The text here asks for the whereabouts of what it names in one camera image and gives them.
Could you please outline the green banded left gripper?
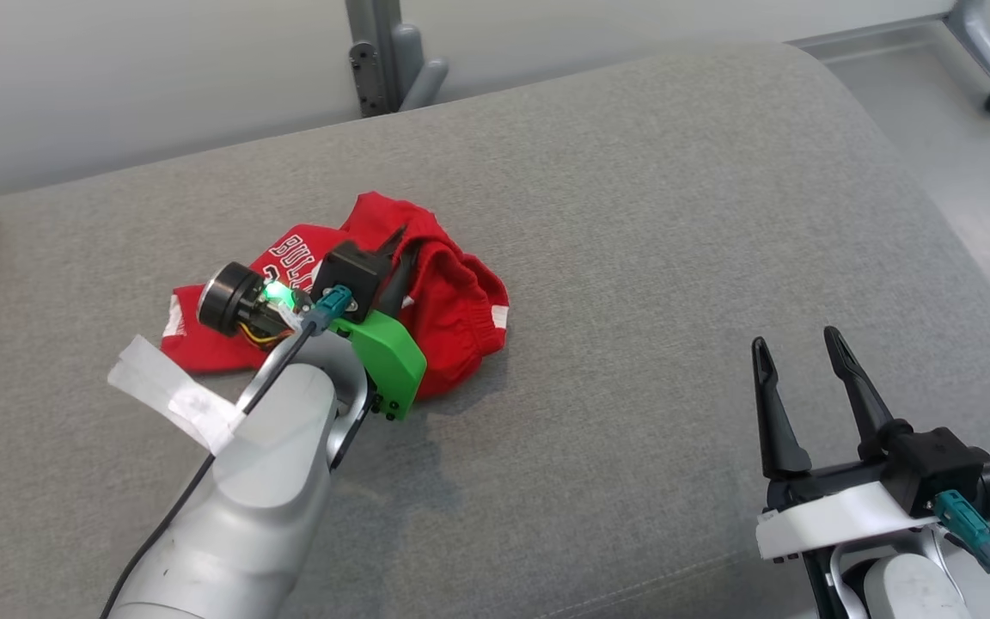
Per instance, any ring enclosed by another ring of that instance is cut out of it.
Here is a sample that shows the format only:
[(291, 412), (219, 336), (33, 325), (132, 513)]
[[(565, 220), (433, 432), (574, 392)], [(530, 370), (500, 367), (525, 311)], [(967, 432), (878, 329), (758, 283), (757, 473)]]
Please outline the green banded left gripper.
[(382, 262), (326, 262), (308, 292), (265, 279), (231, 262), (205, 286), (198, 320), (220, 334), (263, 334), (274, 340), (271, 356), (252, 388), (256, 403), (280, 370), (294, 362), (313, 364), (315, 354), (357, 361), (358, 404), (404, 419), (415, 402), (427, 359), (398, 316), (409, 295), (417, 249), (397, 251), (407, 226), (377, 248)]

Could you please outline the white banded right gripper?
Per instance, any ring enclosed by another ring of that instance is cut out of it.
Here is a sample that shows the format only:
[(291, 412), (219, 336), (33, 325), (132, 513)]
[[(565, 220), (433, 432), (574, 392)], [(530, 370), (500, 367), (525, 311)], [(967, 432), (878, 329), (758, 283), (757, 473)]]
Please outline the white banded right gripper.
[[(911, 434), (907, 420), (893, 418), (863, 365), (838, 328), (822, 330), (833, 372), (847, 392), (858, 428), (861, 461), (879, 461), (896, 436)], [(883, 464), (841, 463), (812, 469), (808, 451), (795, 438), (778, 391), (779, 373), (765, 338), (751, 344), (755, 418), (761, 470), (769, 481), (767, 506), (755, 526), (763, 560), (782, 561), (804, 552), (938, 524), (931, 511), (912, 517), (880, 481)]]

